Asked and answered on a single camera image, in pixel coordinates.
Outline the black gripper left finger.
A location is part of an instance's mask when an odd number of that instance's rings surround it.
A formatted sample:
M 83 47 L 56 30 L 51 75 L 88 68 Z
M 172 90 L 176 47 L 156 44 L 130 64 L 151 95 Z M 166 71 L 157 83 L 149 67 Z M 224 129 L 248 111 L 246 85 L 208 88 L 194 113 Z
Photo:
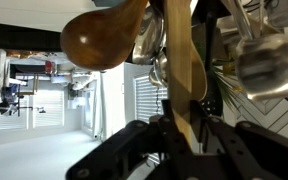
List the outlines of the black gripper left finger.
M 191 155 L 182 133 L 175 125 L 171 102 L 162 101 L 163 115 L 148 123 L 134 120 L 84 156 L 66 172 L 65 180 L 126 180 L 151 153 L 165 154 L 150 180 L 186 180 Z

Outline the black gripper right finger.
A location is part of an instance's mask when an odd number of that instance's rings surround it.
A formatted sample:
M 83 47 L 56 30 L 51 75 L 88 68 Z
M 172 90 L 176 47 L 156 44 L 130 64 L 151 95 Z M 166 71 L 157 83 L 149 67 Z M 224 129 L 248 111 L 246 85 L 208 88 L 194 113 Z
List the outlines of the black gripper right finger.
M 249 121 L 230 126 L 190 102 L 191 125 L 204 153 L 228 163 L 240 180 L 288 180 L 288 138 Z

